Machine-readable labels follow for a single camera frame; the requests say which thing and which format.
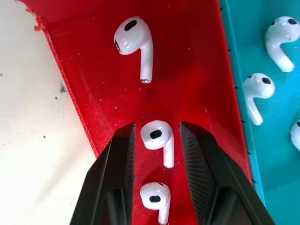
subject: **white earbud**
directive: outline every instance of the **white earbud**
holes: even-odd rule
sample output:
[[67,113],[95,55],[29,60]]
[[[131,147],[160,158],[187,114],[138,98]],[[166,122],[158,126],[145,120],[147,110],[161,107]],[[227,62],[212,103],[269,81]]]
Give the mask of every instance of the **white earbud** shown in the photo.
[[282,43],[294,42],[299,37],[299,23],[289,16],[277,18],[267,29],[265,35],[267,52],[279,68],[285,73],[293,71],[295,66],[281,49],[280,45]]
[[243,86],[250,119],[254,125],[261,125],[263,119],[253,99],[270,98],[275,92],[275,85],[266,74],[256,73],[248,77]]
[[141,82],[152,81],[153,42],[146,22],[135,16],[125,20],[114,34],[114,42],[122,55],[141,49]]
[[291,129],[291,140],[295,147],[300,151],[300,120]]
[[142,204],[150,210],[159,210],[158,222],[166,225],[169,219],[171,192],[166,184],[153,182],[141,187]]
[[171,126],[161,120],[147,123],[141,129],[141,137],[147,149],[164,148],[164,166],[174,167],[174,134]]

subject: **red tray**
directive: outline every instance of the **red tray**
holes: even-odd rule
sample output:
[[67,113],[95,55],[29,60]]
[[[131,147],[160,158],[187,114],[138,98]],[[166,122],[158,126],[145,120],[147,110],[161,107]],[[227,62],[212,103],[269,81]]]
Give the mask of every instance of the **red tray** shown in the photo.
[[[37,15],[96,156],[114,131],[136,124],[133,224],[157,224],[139,191],[160,181],[171,190],[171,225],[197,224],[178,126],[201,125],[251,179],[240,113],[217,0],[23,0]],[[139,79],[140,52],[120,55],[118,26],[138,15],[154,43],[151,84]],[[165,120],[175,137],[175,167],[164,169],[162,150],[145,149],[139,135]]]

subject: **white surface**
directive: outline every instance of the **white surface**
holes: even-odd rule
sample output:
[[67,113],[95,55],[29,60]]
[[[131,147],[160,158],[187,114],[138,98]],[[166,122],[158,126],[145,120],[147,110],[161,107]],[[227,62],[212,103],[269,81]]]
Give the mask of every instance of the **white surface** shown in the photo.
[[95,156],[25,9],[0,1],[0,224],[65,225]]

